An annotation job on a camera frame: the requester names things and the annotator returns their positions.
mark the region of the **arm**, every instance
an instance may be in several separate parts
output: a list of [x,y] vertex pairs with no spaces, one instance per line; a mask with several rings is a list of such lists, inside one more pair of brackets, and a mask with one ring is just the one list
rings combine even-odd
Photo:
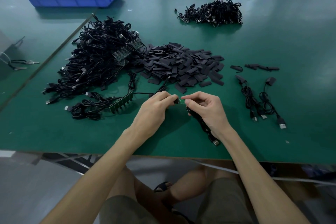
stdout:
[[93,223],[128,159],[157,131],[165,119],[166,108],[177,98],[163,91],[144,102],[131,126],[40,224]]
[[230,126],[219,97],[196,92],[182,99],[203,118],[230,153],[260,224],[309,223]]

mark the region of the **green table surface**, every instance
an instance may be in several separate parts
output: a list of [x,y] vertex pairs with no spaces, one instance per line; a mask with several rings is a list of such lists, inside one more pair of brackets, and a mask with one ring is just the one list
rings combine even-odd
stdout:
[[[241,2],[242,26],[184,24],[174,8],[183,12],[186,5],[200,6],[213,0],[115,0],[108,9],[100,9],[99,19],[114,16],[132,24],[145,44],[181,43],[191,49],[211,50],[225,57],[224,86],[190,87],[188,94],[203,90],[221,98],[234,129],[259,161],[295,163],[336,163],[336,3],[334,0],[233,0]],[[41,91],[59,78],[57,70],[74,49],[67,44],[19,92],[0,113],[0,148],[20,151],[105,153],[127,128],[147,98],[136,95],[120,114],[105,112],[103,119],[74,120],[64,110],[85,96],[62,99],[46,105],[51,94]],[[286,120],[280,129],[276,117],[253,122],[245,108],[241,86],[230,65],[259,63],[278,66],[267,72],[245,68],[246,78],[257,96],[265,80],[276,83],[268,88],[271,102]],[[105,96],[127,93],[129,76],[103,91]],[[137,91],[154,92],[159,86],[139,76]],[[173,85],[171,94],[181,95]],[[157,133],[135,154],[186,158],[230,159],[223,145],[215,147],[189,117],[183,105],[166,111],[166,120]]]
[[0,108],[40,66],[77,31],[95,8],[35,8],[28,0],[0,0],[0,30],[12,44],[23,38],[21,45],[6,50],[11,59],[24,59],[40,64],[14,66],[27,67],[13,71],[0,62]]

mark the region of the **hand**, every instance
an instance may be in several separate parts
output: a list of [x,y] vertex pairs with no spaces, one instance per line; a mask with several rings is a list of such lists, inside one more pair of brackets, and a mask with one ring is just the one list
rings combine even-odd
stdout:
[[198,91],[191,95],[182,96],[181,99],[185,99],[187,107],[202,117],[216,138],[219,139],[223,131],[231,128],[218,96]]
[[165,111],[174,101],[179,98],[177,95],[170,95],[166,91],[158,92],[145,101],[133,123],[129,127],[136,133],[137,140],[142,145],[149,137],[155,134],[162,122],[165,120]]

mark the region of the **shorts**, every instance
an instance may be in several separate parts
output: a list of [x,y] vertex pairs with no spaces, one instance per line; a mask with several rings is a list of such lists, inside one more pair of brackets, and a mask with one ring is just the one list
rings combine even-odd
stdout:
[[[158,224],[139,203],[127,196],[106,200],[100,210],[100,224]],[[244,194],[233,178],[214,180],[206,189],[196,224],[250,224],[252,219],[245,205]]]

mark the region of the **forearm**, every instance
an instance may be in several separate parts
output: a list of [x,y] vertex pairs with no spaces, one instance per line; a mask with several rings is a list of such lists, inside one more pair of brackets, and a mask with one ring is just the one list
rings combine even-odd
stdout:
[[138,147],[133,143],[134,139],[132,130],[125,130],[113,147],[78,180],[41,224],[92,224],[118,175]]
[[233,128],[222,131],[219,138],[237,167],[260,224],[309,223],[267,174]]

